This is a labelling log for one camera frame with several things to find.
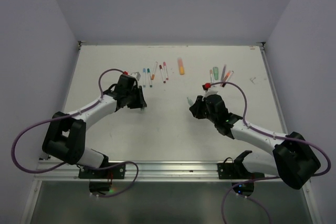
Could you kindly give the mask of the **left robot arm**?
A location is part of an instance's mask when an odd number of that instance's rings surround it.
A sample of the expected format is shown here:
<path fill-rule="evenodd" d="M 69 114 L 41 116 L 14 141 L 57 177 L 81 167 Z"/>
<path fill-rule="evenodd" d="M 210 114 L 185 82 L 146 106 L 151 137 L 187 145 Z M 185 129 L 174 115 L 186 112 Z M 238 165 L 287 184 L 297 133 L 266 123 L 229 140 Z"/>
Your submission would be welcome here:
<path fill-rule="evenodd" d="M 55 113 L 42 145 L 43 151 L 67 164 L 89 167 L 97 178 L 106 177 L 109 172 L 108 157 L 86 147 L 86 132 L 125 106 L 129 109 L 147 107 L 142 87 L 138 85 L 140 76 L 138 72 L 124 72 L 117 83 L 104 91 L 100 89 L 100 97 L 86 107 L 69 114 Z"/>

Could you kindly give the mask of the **salmon cap marker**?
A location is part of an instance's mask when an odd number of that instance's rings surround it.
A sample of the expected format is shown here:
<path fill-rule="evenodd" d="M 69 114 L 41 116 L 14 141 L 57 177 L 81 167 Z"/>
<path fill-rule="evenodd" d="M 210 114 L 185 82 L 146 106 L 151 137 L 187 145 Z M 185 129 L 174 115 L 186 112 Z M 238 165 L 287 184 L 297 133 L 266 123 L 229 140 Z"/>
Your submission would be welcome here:
<path fill-rule="evenodd" d="M 211 83 L 214 83 L 214 75 L 213 75 L 212 69 L 209 71 L 209 75 L 210 75 Z"/>

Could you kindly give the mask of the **red cap marker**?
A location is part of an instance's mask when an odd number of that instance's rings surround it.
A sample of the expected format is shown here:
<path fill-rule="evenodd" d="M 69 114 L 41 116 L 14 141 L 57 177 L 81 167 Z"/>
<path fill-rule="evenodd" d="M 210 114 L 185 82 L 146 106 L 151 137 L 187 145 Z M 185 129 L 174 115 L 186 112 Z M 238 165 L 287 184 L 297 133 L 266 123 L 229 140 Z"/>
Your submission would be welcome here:
<path fill-rule="evenodd" d="M 225 74 L 223 80 L 222 80 L 222 84 L 221 84 L 221 87 L 224 87 L 225 86 L 225 82 L 228 80 L 228 78 L 230 77 L 230 75 L 232 74 L 231 71 L 228 71 L 228 73 Z"/>

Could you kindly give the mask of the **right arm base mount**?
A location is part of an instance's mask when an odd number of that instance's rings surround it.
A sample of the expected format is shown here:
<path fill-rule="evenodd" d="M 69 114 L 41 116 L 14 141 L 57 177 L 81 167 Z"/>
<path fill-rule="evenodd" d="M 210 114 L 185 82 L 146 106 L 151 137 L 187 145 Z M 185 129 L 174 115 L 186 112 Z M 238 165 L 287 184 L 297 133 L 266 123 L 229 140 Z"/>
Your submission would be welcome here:
<path fill-rule="evenodd" d="M 226 158 L 224 161 L 217 163 L 217 172 L 219 179 L 231 179 L 231 180 L 250 180 L 256 178 L 264 178 L 265 174 L 257 172 L 249 172 L 244 166 L 243 161 L 245 157 L 251 152 L 245 151 L 237 158 Z M 233 190 L 239 195 L 249 197 L 254 192 L 254 183 L 241 184 L 235 187 Z"/>

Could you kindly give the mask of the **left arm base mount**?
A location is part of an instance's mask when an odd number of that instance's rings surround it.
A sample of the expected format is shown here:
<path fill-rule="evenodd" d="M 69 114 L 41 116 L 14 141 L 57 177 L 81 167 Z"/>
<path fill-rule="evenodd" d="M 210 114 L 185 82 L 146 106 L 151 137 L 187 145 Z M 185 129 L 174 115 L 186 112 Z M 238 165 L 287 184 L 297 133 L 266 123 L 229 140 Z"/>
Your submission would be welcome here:
<path fill-rule="evenodd" d="M 126 165 L 133 165 L 136 169 L 134 179 L 125 188 L 117 192 L 110 192 L 114 179 L 125 179 L 127 171 Z M 118 163 L 106 163 L 104 167 L 99 168 L 81 168 L 78 174 L 79 179 L 89 179 L 89 191 L 96 198 L 112 198 L 131 189 L 139 175 L 139 166 L 132 161 Z"/>

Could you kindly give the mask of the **orange pink highlighter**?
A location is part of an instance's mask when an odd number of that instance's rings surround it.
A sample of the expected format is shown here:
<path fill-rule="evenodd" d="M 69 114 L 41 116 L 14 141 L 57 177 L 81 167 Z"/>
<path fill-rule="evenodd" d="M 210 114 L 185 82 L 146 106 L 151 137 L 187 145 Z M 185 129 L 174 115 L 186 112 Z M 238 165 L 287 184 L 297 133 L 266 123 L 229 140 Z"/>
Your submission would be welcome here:
<path fill-rule="evenodd" d="M 184 75 L 185 74 L 185 70 L 184 70 L 183 60 L 182 60 L 181 57 L 179 57 L 177 59 L 177 63 L 178 63 L 179 74 L 180 75 Z"/>

